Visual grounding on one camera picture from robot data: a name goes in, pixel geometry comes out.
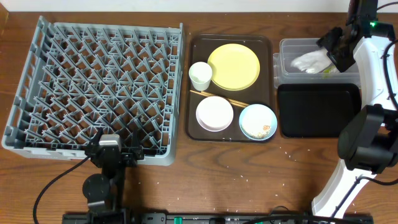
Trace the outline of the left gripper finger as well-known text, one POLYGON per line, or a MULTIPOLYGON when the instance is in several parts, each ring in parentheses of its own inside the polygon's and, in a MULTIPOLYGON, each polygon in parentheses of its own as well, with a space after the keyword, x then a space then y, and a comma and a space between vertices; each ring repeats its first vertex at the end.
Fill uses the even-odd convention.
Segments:
POLYGON ((131 140, 131 152, 134 154, 134 158, 136 160, 143 160, 144 159, 144 151, 140 144, 140 140, 137 134, 137 130, 135 129, 132 133, 132 140, 131 140))
POLYGON ((85 155, 86 156, 92 156, 96 154, 99 149, 100 149, 100 139, 101 136, 103 135, 103 129, 99 128, 94 135, 93 139, 88 143, 88 145, 85 147, 85 155))

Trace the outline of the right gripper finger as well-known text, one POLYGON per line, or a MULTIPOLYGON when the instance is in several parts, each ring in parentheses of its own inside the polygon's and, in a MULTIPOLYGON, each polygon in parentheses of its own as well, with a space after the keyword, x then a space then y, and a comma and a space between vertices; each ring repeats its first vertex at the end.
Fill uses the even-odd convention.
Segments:
POLYGON ((340 27, 334 27, 317 40, 317 45, 320 48, 323 47, 328 52, 331 52, 338 45, 338 41, 342 35, 343 29, 340 27))
POLYGON ((326 48, 326 55, 334 64, 339 72, 344 72, 345 70, 345 56, 344 50, 342 47, 325 47, 326 48))

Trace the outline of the green snack wrapper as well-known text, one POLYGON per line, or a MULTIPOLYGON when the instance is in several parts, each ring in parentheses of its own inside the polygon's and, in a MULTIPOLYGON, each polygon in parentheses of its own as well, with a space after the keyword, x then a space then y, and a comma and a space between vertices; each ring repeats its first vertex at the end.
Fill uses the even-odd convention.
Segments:
POLYGON ((322 71, 322 73, 325 74, 332 74, 332 73, 339 73, 340 71, 334 66, 334 65, 330 65, 329 67, 327 67, 326 69, 324 69, 322 71))

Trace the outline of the white paper napkin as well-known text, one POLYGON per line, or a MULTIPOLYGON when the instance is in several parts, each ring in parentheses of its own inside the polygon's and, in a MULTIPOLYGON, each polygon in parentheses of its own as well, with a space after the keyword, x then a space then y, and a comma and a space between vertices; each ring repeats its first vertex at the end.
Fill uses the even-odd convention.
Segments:
POLYGON ((327 56, 327 50, 320 49, 293 59, 290 66, 305 73, 320 73, 331 64, 332 62, 327 56))

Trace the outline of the white round bowl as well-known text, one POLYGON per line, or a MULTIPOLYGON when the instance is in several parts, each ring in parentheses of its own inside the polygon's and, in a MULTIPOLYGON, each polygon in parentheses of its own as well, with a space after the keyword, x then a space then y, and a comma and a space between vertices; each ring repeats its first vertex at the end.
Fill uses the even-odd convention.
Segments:
POLYGON ((198 124, 210 132, 226 129, 233 121, 234 111, 231 103, 220 96, 209 96, 199 102, 196 108, 198 124))

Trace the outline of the pile of rice waste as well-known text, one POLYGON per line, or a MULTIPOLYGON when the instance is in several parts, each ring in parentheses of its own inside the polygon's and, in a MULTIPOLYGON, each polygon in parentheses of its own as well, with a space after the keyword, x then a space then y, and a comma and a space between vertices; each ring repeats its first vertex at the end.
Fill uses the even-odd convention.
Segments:
POLYGON ((254 139, 264 139, 271 131, 271 127, 266 124, 249 123, 244 125, 245 132, 254 139))

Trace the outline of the light blue bowl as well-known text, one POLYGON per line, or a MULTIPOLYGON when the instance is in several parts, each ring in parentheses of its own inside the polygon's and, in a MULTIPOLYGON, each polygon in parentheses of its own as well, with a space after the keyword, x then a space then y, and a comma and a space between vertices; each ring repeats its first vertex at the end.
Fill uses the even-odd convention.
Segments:
POLYGON ((277 131, 278 121, 275 113, 266 105, 253 104, 247 106, 239 115, 239 127, 241 132, 250 140, 267 141, 277 131), (250 137, 244 130, 244 125, 249 123, 266 124, 271 127, 270 133, 264 139, 254 139, 250 137))

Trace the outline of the white plastic cup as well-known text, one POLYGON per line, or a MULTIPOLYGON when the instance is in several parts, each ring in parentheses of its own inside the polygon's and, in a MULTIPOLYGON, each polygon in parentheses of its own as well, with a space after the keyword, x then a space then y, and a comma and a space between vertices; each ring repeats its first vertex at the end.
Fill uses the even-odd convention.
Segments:
POLYGON ((209 87, 212 74, 211 66, 205 62, 194 63, 188 71, 191 83, 198 91, 205 91, 209 87))

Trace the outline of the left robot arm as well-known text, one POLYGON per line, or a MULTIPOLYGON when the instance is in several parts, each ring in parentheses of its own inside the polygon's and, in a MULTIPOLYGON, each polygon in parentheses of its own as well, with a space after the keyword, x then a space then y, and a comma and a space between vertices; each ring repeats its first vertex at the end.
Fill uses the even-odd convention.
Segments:
POLYGON ((127 167, 136 167, 144 158, 137 132, 134 131, 122 147, 118 134, 104 134, 99 129, 85 149, 91 163, 101 173, 89 176, 83 183, 82 192, 88 204, 88 223, 134 223, 130 208, 122 207, 127 167))

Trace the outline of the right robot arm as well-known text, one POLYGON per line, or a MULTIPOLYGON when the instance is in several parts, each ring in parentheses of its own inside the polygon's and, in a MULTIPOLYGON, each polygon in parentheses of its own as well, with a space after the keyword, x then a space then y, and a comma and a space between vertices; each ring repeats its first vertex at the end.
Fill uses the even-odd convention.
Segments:
POLYGON ((362 108, 340 132, 338 165, 312 200, 312 214, 338 223, 359 191, 397 164, 397 73, 393 25, 377 18, 377 0, 351 1, 345 28, 335 27, 317 44, 344 72, 357 65, 362 108))

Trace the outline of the clear plastic bin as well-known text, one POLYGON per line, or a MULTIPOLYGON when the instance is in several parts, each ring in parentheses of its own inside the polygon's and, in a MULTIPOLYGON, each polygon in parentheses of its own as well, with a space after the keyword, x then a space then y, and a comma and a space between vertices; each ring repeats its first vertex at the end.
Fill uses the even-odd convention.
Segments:
POLYGON ((291 67, 293 59, 319 50, 318 38, 282 39, 279 53, 273 54, 274 86, 303 83, 352 83, 361 88, 358 67, 351 66, 344 73, 305 73, 291 67))

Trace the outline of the black rectangular tray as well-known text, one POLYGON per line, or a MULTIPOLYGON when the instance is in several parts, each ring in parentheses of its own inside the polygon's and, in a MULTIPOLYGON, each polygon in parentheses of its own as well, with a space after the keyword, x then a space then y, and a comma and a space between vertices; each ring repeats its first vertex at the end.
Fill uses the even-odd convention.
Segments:
POLYGON ((359 113, 352 83, 283 84, 277 88, 279 126, 286 138, 337 138, 359 113))

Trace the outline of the grey plastic dish rack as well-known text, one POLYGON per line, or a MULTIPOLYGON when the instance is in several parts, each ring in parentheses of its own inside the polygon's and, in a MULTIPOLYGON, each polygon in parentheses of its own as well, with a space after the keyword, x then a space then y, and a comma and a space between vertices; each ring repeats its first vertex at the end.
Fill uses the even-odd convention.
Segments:
POLYGON ((98 130, 138 162, 176 156, 185 37, 177 28, 51 23, 40 17, 2 147, 26 158, 72 160, 98 130))

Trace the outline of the yellow round plate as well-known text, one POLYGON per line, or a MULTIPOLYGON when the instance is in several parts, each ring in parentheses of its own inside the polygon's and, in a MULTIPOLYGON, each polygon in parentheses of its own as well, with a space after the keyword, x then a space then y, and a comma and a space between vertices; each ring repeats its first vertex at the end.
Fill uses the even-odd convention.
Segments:
POLYGON ((249 88, 257 80, 261 65, 257 55, 241 44, 224 44, 210 54, 211 81, 229 91, 249 88))

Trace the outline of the dark brown serving tray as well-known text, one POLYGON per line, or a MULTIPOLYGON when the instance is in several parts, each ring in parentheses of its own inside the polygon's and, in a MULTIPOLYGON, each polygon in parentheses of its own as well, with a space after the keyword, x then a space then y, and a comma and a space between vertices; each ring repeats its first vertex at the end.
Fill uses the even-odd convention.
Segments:
MULTIPOLYGON (((272 71, 272 43, 260 35, 223 35, 223 34, 200 34, 193 38, 190 44, 189 65, 195 62, 206 62, 208 57, 216 48, 224 44, 241 44, 250 48, 258 57, 261 65, 259 77, 249 88, 241 91, 224 90, 211 83, 206 90, 218 96, 224 96, 243 103, 262 104, 270 109, 275 109, 274 103, 274 78, 272 71)), ((196 108, 205 97, 193 93, 192 84, 187 85, 187 107, 185 130, 191 139, 197 141, 230 141, 251 142, 239 127, 239 115, 243 108, 233 106, 234 118, 232 123, 224 130, 210 132, 203 129, 196 119, 196 108)))

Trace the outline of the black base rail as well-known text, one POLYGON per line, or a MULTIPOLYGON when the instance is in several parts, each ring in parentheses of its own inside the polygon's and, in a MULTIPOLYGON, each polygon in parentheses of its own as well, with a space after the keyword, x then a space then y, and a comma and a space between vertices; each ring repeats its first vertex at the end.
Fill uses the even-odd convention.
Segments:
POLYGON ((135 224, 243 224, 254 221, 255 223, 309 223, 308 220, 294 220, 290 214, 282 213, 281 220, 265 221, 264 216, 254 215, 167 215, 164 213, 143 213, 129 218, 124 215, 111 215, 91 218, 88 214, 64 214, 62 224, 84 224, 84 223, 135 223, 135 224))

